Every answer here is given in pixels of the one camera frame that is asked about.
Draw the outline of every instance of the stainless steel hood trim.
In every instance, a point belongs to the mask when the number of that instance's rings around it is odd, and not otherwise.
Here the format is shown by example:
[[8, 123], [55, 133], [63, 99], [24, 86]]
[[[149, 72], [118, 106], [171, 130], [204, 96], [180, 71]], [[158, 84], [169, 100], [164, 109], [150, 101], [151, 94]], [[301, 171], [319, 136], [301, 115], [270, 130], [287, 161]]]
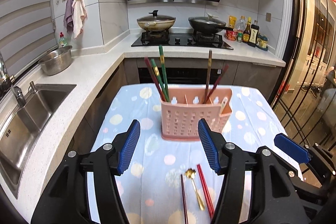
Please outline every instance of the stainless steel hood trim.
[[128, 4], [139, 4], [139, 3], [155, 3], [155, 2], [170, 2], [170, 3], [195, 3], [195, 4], [206, 4], [212, 6], [218, 6], [218, 2], [209, 0], [128, 0]]

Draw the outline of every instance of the pot lid handle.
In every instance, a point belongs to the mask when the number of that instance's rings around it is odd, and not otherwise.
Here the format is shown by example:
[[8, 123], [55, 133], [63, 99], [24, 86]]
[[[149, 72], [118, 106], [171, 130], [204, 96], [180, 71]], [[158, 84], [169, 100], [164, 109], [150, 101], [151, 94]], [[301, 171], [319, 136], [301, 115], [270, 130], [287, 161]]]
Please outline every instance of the pot lid handle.
[[154, 17], [157, 17], [159, 10], [154, 10], [153, 12], [149, 13], [152, 14]]
[[213, 16], [211, 13], [207, 13], [207, 14], [208, 14], [208, 18], [219, 17], [219, 16]]

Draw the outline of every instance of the sink basin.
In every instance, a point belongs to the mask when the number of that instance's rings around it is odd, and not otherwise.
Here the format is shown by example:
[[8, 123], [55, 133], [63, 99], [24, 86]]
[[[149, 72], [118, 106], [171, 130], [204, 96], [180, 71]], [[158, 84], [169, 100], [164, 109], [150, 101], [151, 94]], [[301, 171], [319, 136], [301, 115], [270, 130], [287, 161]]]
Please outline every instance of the sink basin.
[[27, 159], [49, 119], [76, 85], [36, 84], [26, 105], [17, 106], [0, 131], [0, 173], [17, 198]]

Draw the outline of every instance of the utensil holder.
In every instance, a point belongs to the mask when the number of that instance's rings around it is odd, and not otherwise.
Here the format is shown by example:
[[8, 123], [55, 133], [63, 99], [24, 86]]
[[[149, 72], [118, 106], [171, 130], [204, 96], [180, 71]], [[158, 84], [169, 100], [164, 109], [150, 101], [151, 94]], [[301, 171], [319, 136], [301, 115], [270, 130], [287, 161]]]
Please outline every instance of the utensil holder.
[[[198, 96], [199, 102], [204, 100], [204, 88], [169, 88], [169, 97], [176, 97], [177, 104], [161, 101], [162, 113], [162, 138], [175, 141], [199, 141], [198, 121], [204, 118], [212, 131], [221, 133], [230, 118], [232, 109], [229, 102], [232, 90], [220, 88], [213, 92], [206, 104], [193, 104], [193, 99]], [[219, 103], [213, 104], [218, 96]], [[227, 104], [222, 113], [221, 102], [227, 97]]]

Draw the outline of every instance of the brown chopstick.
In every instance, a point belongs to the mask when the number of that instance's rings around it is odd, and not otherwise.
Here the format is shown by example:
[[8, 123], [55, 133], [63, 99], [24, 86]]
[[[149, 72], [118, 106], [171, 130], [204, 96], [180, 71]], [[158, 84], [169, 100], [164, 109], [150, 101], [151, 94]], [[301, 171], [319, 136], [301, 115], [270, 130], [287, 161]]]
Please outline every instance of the brown chopstick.
[[201, 184], [202, 184], [202, 188], [203, 188], [203, 192], [204, 192], [204, 196], [205, 196], [205, 201], [207, 203], [208, 212], [209, 212], [209, 216], [210, 216], [210, 220], [211, 220], [215, 210], [213, 208], [212, 200], [211, 200], [211, 197], [210, 197], [210, 194], [209, 194], [209, 189], [208, 189], [207, 183], [205, 182], [205, 178], [204, 178], [204, 175], [203, 175], [202, 168], [201, 168], [200, 164], [197, 165], [197, 171], [198, 171], [198, 174], [199, 174], [199, 178], [201, 180]]
[[207, 102], [207, 95], [208, 95], [208, 91], [209, 91], [209, 82], [210, 82], [210, 73], [211, 73], [211, 62], [212, 62], [212, 50], [209, 50], [207, 82], [205, 83], [203, 104], [206, 104], [206, 102]]
[[226, 71], [227, 71], [228, 68], [229, 68], [229, 65], [225, 65], [225, 64], [223, 65], [222, 72], [221, 72], [221, 74], [218, 76], [216, 82], [213, 84], [212, 90], [210, 90], [206, 102], [209, 100], [210, 96], [211, 96], [211, 95], [213, 94], [213, 92], [215, 91], [215, 89], [216, 89], [218, 83], [220, 82], [221, 78], [222, 78], [223, 75], [226, 73]]
[[152, 69], [152, 67], [151, 67], [151, 63], [149, 62], [148, 57], [145, 57], [144, 59], [145, 59], [145, 63], [146, 63], [146, 65], [147, 65], [149, 74], [151, 75], [151, 78], [152, 78], [154, 84], [156, 85], [156, 88], [157, 88], [157, 90], [158, 90], [158, 92], [159, 92], [159, 94], [160, 94], [161, 100], [164, 101], [164, 102], [166, 102], [166, 98], [165, 98], [165, 96], [163, 95], [162, 90], [160, 89], [159, 82], [158, 82], [156, 76], [154, 75], [154, 72], [153, 72], [153, 69]]
[[183, 175], [182, 174], [181, 174], [181, 187], [182, 187], [184, 223], [188, 224], [187, 204], [186, 204], [186, 201], [185, 201], [185, 191], [184, 191], [184, 183], [183, 183]]

